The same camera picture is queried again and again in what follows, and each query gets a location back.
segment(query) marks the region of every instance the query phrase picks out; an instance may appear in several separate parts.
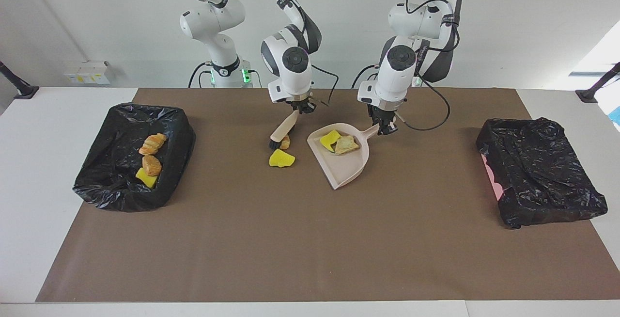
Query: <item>black stand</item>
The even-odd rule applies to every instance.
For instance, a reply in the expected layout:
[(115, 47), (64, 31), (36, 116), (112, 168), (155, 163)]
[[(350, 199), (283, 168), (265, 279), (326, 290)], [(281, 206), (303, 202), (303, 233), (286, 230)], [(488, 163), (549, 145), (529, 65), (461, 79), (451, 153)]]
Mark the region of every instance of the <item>black stand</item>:
[(601, 79), (598, 80), (598, 82), (592, 88), (587, 89), (587, 90), (576, 90), (575, 93), (577, 93), (577, 96), (579, 96), (579, 98), (584, 103), (598, 103), (598, 101), (596, 101), (596, 99), (594, 98), (594, 94), (596, 94), (596, 92), (599, 89), (601, 89), (605, 85), (605, 83), (609, 82), (619, 72), (620, 72), (620, 63), (617, 63), (614, 66), (614, 68), (611, 69), (611, 71), (604, 74), (604, 76), (602, 76)]
[(30, 99), (37, 93), (38, 85), (29, 85), (28, 82), (11, 72), (2, 61), (0, 61), (0, 72), (16, 87), (17, 95), (13, 97), (14, 99)]

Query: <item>black plastic bag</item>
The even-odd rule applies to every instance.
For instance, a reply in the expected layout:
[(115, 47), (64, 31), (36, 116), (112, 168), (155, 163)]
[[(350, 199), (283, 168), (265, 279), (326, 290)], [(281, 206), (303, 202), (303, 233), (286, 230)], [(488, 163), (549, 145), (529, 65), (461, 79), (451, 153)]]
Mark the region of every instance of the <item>black plastic bag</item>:
[(605, 197), (583, 171), (558, 123), (488, 120), (476, 146), (502, 185), (498, 205), (506, 225), (574, 222), (607, 213)]
[[(142, 167), (138, 149), (151, 134), (166, 143), (155, 157), (162, 164), (155, 188), (135, 175)], [(179, 184), (196, 140), (185, 112), (172, 107), (126, 103), (111, 107), (77, 175), (73, 191), (97, 208), (119, 211), (157, 209)]]

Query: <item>electrical outlet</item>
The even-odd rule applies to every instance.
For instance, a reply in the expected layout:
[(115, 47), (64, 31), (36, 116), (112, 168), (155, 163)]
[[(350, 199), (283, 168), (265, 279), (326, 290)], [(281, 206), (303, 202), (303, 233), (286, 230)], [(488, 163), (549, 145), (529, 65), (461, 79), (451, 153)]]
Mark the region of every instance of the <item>electrical outlet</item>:
[(110, 84), (114, 79), (107, 61), (73, 63), (64, 72), (64, 76), (73, 84)]

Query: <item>yellow sponge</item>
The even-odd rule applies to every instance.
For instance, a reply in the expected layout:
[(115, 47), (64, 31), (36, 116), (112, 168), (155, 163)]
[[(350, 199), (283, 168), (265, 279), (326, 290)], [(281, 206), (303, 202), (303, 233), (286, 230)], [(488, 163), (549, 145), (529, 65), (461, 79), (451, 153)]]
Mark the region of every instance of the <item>yellow sponge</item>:
[(293, 163), (295, 163), (295, 156), (291, 156), (280, 149), (273, 151), (273, 154), (269, 158), (270, 167), (290, 167)]
[(155, 186), (155, 182), (157, 182), (157, 176), (148, 176), (146, 175), (146, 171), (144, 168), (140, 168), (136, 173), (136, 178), (142, 180), (142, 182), (149, 188), (152, 189)]
[(332, 145), (335, 144), (339, 138), (341, 138), (341, 134), (335, 130), (332, 130), (328, 135), (321, 138), (321, 145), (325, 146), (325, 149), (334, 152)]

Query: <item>brown paper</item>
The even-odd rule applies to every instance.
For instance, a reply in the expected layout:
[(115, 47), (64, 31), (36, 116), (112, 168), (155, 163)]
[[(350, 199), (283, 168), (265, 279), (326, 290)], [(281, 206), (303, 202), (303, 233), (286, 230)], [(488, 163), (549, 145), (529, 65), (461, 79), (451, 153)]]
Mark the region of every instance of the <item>brown paper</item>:
[[(279, 169), (268, 141), (290, 107), (266, 90), (140, 89), (137, 103), (186, 110), (197, 134), (186, 173), (157, 211), (83, 205), (37, 301), (620, 299), (591, 222), (503, 225), (475, 141), (487, 118), (529, 118), (516, 91), (441, 91), (443, 127), (372, 138), (364, 172), (333, 191), (306, 138), (368, 128), (354, 91), (301, 116), (297, 160)], [(430, 90), (409, 98), (410, 124), (443, 119)]]

